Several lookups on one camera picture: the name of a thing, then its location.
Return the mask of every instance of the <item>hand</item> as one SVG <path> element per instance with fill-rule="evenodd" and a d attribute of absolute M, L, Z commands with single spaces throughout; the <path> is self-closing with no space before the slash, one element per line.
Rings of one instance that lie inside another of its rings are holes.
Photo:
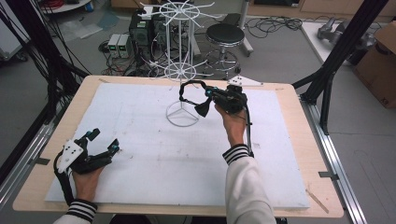
<path fill-rule="evenodd" d="M 223 125 L 228 135 L 231 147 L 237 144 L 244 144 L 244 132 L 246 128 L 245 111 L 230 115 L 227 114 L 219 105 L 215 105 L 223 118 Z"/>
<path fill-rule="evenodd" d="M 105 167 L 101 167 L 90 173 L 79 175 L 73 172 L 73 179 L 76 185 L 76 198 L 82 199 L 88 202 L 92 202 L 95 197 L 96 187 L 98 186 L 99 175 L 102 173 Z"/>

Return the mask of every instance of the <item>person's left hand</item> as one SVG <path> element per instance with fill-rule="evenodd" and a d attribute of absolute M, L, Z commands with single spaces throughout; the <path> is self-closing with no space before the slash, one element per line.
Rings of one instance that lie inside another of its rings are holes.
<path fill-rule="evenodd" d="M 99 168 L 90 173 L 79 175 L 73 172 L 73 179 L 76 185 L 76 198 L 82 199 L 88 202 L 92 202 L 95 197 L 96 187 L 99 181 L 99 175 L 102 173 L 105 167 Z"/>

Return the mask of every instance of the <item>stool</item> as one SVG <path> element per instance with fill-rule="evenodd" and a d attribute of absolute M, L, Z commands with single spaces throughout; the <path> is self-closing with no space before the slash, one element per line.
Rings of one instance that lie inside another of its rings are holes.
<path fill-rule="evenodd" d="M 245 38 L 244 32 L 237 26 L 218 23 L 207 28 L 206 38 L 209 42 L 220 46 L 220 49 L 211 50 L 206 54 L 206 66 L 225 72 L 225 79 L 228 79 L 228 71 L 231 69 L 240 73 L 241 68 L 238 59 L 226 48 L 240 45 Z"/>

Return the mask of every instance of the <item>forearm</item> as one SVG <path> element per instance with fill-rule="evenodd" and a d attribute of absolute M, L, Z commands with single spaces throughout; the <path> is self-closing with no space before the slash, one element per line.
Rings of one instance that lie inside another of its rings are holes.
<path fill-rule="evenodd" d="M 54 224 L 90 224 L 96 214 L 97 206 L 88 201 L 75 199 L 65 215 L 60 217 Z"/>
<path fill-rule="evenodd" d="M 275 224 L 273 209 L 265 194 L 262 175 L 246 145 L 236 145 L 223 154 L 229 164 L 226 177 L 227 223 Z"/>

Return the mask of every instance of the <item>wooden table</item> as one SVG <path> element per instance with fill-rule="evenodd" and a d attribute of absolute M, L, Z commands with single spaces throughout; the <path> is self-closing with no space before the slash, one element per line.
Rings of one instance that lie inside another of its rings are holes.
<path fill-rule="evenodd" d="M 206 80 L 207 85 L 225 89 L 227 82 Z M 54 178 L 52 163 L 67 139 L 73 137 L 96 89 L 101 83 L 129 83 L 139 85 L 179 85 L 177 82 L 145 77 L 86 77 L 75 98 L 67 108 L 53 133 L 41 158 L 50 159 L 49 165 L 37 164 L 18 194 L 13 208 L 18 211 L 66 211 L 66 203 L 46 202 L 45 197 Z M 276 217 L 341 217 L 344 214 L 330 178 L 322 178 L 318 172 L 327 171 L 318 145 L 310 129 L 294 88 L 289 84 L 265 83 L 262 87 L 245 89 L 274 91 L 289 132 L 296 160 L 301 170 L 305 191 L 310 202 L 308 209 L 276 209 Z M 145 204 L 101 203 L 100 213 L 131 213 L 157 215 L 225 216 L 222 206 L 171 206 Z"/>

